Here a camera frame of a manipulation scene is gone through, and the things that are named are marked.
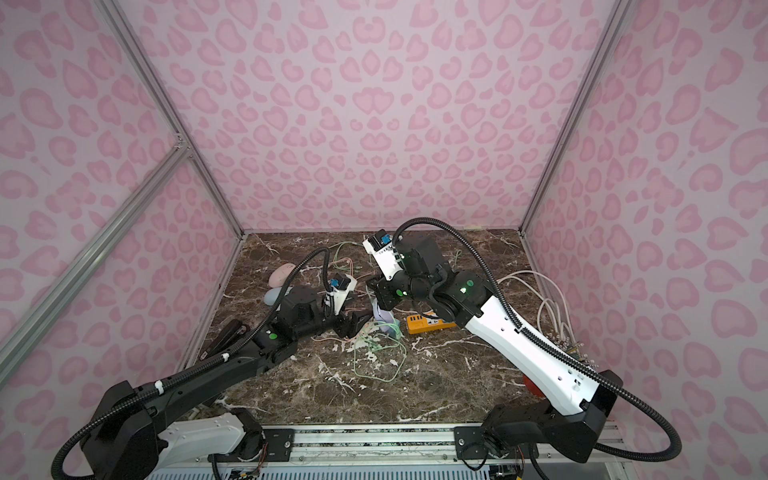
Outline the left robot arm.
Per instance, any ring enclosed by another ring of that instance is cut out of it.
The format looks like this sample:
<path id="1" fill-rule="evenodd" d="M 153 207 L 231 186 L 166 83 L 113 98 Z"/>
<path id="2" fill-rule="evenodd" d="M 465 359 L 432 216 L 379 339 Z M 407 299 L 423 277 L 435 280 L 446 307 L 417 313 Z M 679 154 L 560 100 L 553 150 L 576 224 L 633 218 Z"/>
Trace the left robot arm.
<path id="1" fill-rule="evenodd" d="M 177 450 L 167 430 L 188 411 L 274 369 L 295 354 L 304 338 L 329 330 L 343 338 L 357 335 L 372 319 L 372 311 L 346 311 L 352 279 L 328 276 L 326 247 L 315 249 L 303 261 L 317 256 L 323 258 L 321 292 L 294 285 L 301 270 L 295 266 L 262 323 L 229 346 L 171 376 L 138 387 L 123 381 L 108 389 L 91 420 L 54 455 L 52 478 L 68 478 L 66 458 L 79 448 L 93 479 L 145 479 Z"/>

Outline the lavender wireless mouse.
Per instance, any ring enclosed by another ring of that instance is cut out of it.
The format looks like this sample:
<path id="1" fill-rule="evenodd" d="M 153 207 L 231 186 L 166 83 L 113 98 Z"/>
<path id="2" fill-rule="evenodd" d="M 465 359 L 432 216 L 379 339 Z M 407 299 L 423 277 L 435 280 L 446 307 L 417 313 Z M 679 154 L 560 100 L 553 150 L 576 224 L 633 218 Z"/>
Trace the lavender wireless mouse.
<path id="1" fill-rule="evenodd" d="M 398 320 L 390 311 L 384 310 L 379 305 L 379 302 L 376 298 L 372 299 L 371 304 L 374 320 L 380 328 L 392 328 L 398 323 Z"/>

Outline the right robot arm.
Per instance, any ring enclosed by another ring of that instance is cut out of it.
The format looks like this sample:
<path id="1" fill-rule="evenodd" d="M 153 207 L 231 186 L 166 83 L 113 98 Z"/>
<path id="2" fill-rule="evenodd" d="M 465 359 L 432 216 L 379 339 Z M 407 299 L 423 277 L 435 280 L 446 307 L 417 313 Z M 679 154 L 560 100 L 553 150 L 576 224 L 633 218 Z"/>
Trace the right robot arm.
<path id="1" fill-rule="evenodd" d="M 480 270 L 454 270 L 433 239 L 407 234 L 416 225 L 449 233 L 468 250 Z M 368 287 L 381 308 L 391 310 L 406 300 L 427 304 L 440 319 L 495 348 L 543 393 L 544 400 L 536 404 L 498 405 L 489 412 L 482 424 L 489 450 L 548 444 L 578 463 L 587 462 L 593 451 L 648 463 L 671 461 L 681 454 L 682 439 L 671 422 L 624 389 L 618 376 L 579 362 L 520 316 L 486 260 L 454 227 L 435 218 L 417 217 L 394 233 L 374 233 L 363 246 L 380 270 Z M 600 435 L 617 399 L 652 420 L 667 435 L 668 446 L 657 452 L 637 452 L 601 443 Z"/>

